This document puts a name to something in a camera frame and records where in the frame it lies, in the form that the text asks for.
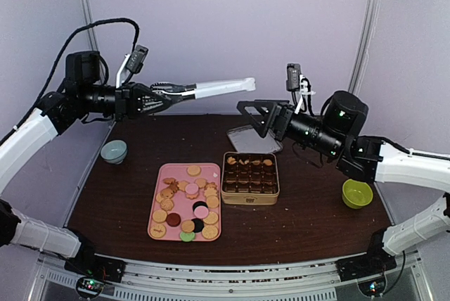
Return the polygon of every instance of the green cookie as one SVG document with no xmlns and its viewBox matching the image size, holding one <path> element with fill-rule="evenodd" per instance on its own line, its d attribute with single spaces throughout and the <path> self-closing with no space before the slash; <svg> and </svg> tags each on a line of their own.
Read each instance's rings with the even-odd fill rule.
<svg viewBox="0 0 450 301">
<path fill-rule="evenodd" d="M 195 233 L 194 232 L 190 232 L 190 233 L 181 232 L 180 239 L 182 241 L 184 241 L 185 243 L 188 243 L 189 241 L 192 241 L 195 239 Z"/>
</svg>

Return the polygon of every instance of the white backdrop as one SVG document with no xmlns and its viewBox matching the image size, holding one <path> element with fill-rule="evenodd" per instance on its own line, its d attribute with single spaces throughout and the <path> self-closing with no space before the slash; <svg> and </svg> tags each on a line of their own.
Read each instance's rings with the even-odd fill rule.
<svg viewBox="0 0 450 301">
<path fill-rule="evenodd" d="M 347 89 L 366 0 L 90 0 L 94 20 L 127 16 L 150 49 L 136 82 L 181 84 L 256 77 L 257 91 L 184 103 L 172 113 L 237 113 L 242 99 L 290 98 L 287 63 L 300 63 L 319 92 L 316 110 Z M 96 30 L 101 53 L 116 71 L 132 28 Z"/>
</svg>

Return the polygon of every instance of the white arm segment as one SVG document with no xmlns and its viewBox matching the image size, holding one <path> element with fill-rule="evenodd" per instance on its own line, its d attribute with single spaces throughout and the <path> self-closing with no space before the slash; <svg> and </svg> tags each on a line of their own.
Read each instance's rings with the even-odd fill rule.
<svg viewBox="0 0 450 301">
<path fill-rule="evenodd" d="M 411 152 L 450 158 L 450 155 L 416 150 L 411 150 Z M 405 183 L 450 193 L 449 160 L 409 155 L 387 143 L 381 145 L 380 156 L 383 157 L 383 160 L 378 163 L 375 181 Z"/>
<path fill-rule="evenodd" d="M 22 166 L 57 135 L 50 119 L 34 109 L 28 120 L 0 146 L 0 196 Z"/>
<path fill-rule="evenodd" d="M 0 195 L 22 166 L 58 132 L 47 116 L 34 109 L 28 120 L 0 146 Z M 74 257 L 81 245 L 78 237 L 67 229 L 29 218 L 13 209 L 20 219 L 11 243 Z"/>
<path fill-rule="evenodd" d="M 195 90 L 193 90 L 193 94 L 195 95 L 195 98 L 204 98 L 239 91 L 254 91 L 255 89 L 255 79 L 253 77 L 248 77 L 245 79 L 232 79 L 229 81 L 197 83 L 195 85 Z"/>
<path fill-rule="evenodd" d="M 387 143 L 381 145 L 380 155 L 383 160 L 378 163 L 375 181 L 412 184 L 450 192 L 450 161 L 403 153 Z M 383 250 L 390 255 L 398 255 L 421 241 L 450 230 L 450 217 L 444 214 L 449 207 L 447 198 L 442 197 L 414 217 L 388 227 L 382 240 Z"/>
<path fill-rule="evenodd" d="M 450 217 L 444 215 L 445 209 L 446 198 L 439 198 L 425 211 L 401 224 L 388 227 L 382 239 L 383 250 L 387 254 L 398 255 L 421 241 L 450 230 Z"/>
<path fill-rule="evenodd" d="M 66 258 L 77 255 L 81 243 L 73 232 L 30 218 L 15 209 L 13 213 L 20 223 L 11 243 L 36 248 L 41 252 L 58 253 Z"/>
</svg>

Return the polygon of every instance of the dark wooden tabletop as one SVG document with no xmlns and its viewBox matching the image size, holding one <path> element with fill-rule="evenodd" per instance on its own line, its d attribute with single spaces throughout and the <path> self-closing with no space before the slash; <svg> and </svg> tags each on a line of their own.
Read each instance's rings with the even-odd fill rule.
<svg viewBox="0 0 450 301">
<path fill-rule="evenodd" d="M 389 226 L 373 202 L 351 210 L 341 198 L 346 177 L 326 164 L 296 158 L 292 141 L 277 154 L 281 192 L 273 206 L 222 203 L 222 233 L 212 242 L 156 241 L 147 234 L 159 168 L 167 162 L 214 162 L 233 151 L 226 132 L 241 116 L 142 117 L 116 124 L 109 137 L 129 153 L 121 165 L 97 159 L 68 226 L 92 240 L 100 254 L 170 264 L 244 265 L 302 262 L 364 252 L 374 231 Z M 301 151 L 314 162 L 319 155 Z"/>
</svg>

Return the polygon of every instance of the black cable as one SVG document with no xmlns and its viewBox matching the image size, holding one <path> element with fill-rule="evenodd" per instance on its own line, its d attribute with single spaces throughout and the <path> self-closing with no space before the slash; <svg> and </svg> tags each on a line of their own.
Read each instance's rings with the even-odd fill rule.
<svg viewBox="0 0 450 301">
<path fill-rule="evenodd" d="M 0 141 L 0 146 L 10 137 L 14 134 L 14 132 L 16 131 L 16 129 L 18 129 L 27 119 L 28 117 L 31 115 L 31 113 L 33 112 L 34 108 L 36 107 L 36 105 L 39 103 L 39 101 L 41 100 L 42 96 L 44 95 L 45 91 L 47 90 L 47 87 L 50 84 L 51 79 L 53 78 L 53 75 L 55 74 L 56 71 L 56 67 L 58 66 L 59 60 L 61 59 L 61 57 L 64 54 L 64 51 L 66 50 L 66 48 L 68 47 L 70 41 L 72 41 L 72 39 L 75 37 L 75 35 L 77 35 L 80 32 L 83 32 L 85 30 L 89 30 L 92 29 L 94 27 L 97 27 L 99 25 L 107 25 L 110 23 L 129 23 L 131 25 L 133 25 L 134 27 L 134 39 L 133 39 L 133 50 L 136 47 L 136 43 L 138 41 L 138 37 L 139 37 L 139 26 L 136 22 L 134 22 L 133 20 L 130 20 L 129 18 L 111 18 L 108 20 L 99 20 L 96 21 L 94 23 L 91 23 L 89 25 L 85 25 L 83 27 L 80 27 L 78 29 L 76 29 L 64 42 L 63 47 L 61 48 L 61 50 L 59 51 L 58 55 L 56 56 L 55 61 L 53 62 L 53 66 L 51 67 L 51 71 L 50 71 L 50 75 L 47 77 L 47 80 L 45 81 L 44 86 L 42 87 L 41 91 L 39 92 L 39 95 L 37 95 L 36 100 L 34 101 L 33 105 L 31 106 L 31 108 L 27 111 L 27 113 L 25 113 L 25 115 L 23 116 L 23 118 L 19 121 L 19 123 L 17 123 L 17 125 L 15 126 L 14 129 L 10 130 L 9 133 L 7 133 L 5 135 L 4 138 L 2 138 L 2 140 Z"/>
<path fill-rule="evenodd" d="M 110 69 L 108 68 L 108 64 L 106 63 L 105 59 L 101 55 L 98 55 L 98 58 L 105 68 L 105 79 L 103 80 L 102 85 L 106 85 L 108 83 L 108 80 L 110 79 Z"/>
<path fill-rule="evenodd" d="M 295 150 L 295 147 L 294 147 L 294 146 L 296 146 L 296 145 L 297 145 L 297 146 L 301 146 L 298 142 L 295 141 L 294 143 L 292 143 L 291 148 L 292 148 L 292 151 L 293 151 L 293 153 L 295 154 L 295 156 L 296 156 L 297 158 L 303 160 L 303 161 L 304 161 L 305 163 L 307 163 L 307 164 L 311 164 L 312 166 L 314 166 L 314 167 L 316 167 L 316 168 L 318 168 L 318 169 L 321 169 L 321 168 L 323 167 L 322 154 L 320 154 L 320 158 L 319 158 L 321 164 L 320 164 L 320 165 L 317 165 L 315 162 L 312 162 L 312 161 L 309 160 L 308 158 L 302 157 L 302 156 Z"/>
<path fill-rule="evenodd" d="M 405 263 L 406 263 L 406 254 L 405 254 L 405 251 L 403 251 L 403 264 L 401 264 L 400 273 L 399 273 L 397 279 L 394 281 L 394 283 L 385 292 L 383 292 L 383 296 L 388 294 L 397 285 L 397 283 L 399 282 L 399 280 L 401 278 L 401 275 L 403 274 L 403 270 L 405 268 Z"/>
<path fill-rule="evenodd" d="M 126 84 L 126 83 L 128 83 L 129 81 L 131 81 L 131 79 L 133 78 L 133 76 L 134 76 L 134 73 L 133 73 L 133 72 L 130 72 L 129 75 L 128 75 L 128 77 L 124 80 L 124 83 L 123 83 L 123 84 Z"/>
<path fill-rule="evenodd" d="M 89 117 L 89 114 L 87 114 L 86 116 L 84 116 L 80 122 L 82 124 L 90 124 L 90 123 L 94 123 L 94 122 L 110 122 L 111 120 L 113 120 L 111 117 L 110 118 L 94 118 L 92 120 L 87 120 Z"/>
<path fill-rule="evenodd" d="M 290 94 L 292 95 L 292 101 L 294 103 L 294 106 L 297 106 L 297 98 L 295 97 L 295 92 L 292 91 Z"/>
<path fill-rule="evenodd" d="M 304 77 L 303 79 L 302 79 L 302 82 L 303 81 L 305 81 L 306 83 L 307 83 L 307 88 L 308 88 L 308 92 L 310 93 L 308 96 L 307 96 L 307 101 L 305 102 L 306 104 L 305 104 L 305 108 L 307 108 L 307 110 L 308 110 L 308 112 L 309 112 L 309 115 L 311 116 L 311 117 L 314 117 L 314 113 L 313 113 L 313 111 L 312 111 L 312 104 L 311 104 L 311 82 L 309 81 L 309 79 L 307 79 L 306 77 Z"/>
</svg>

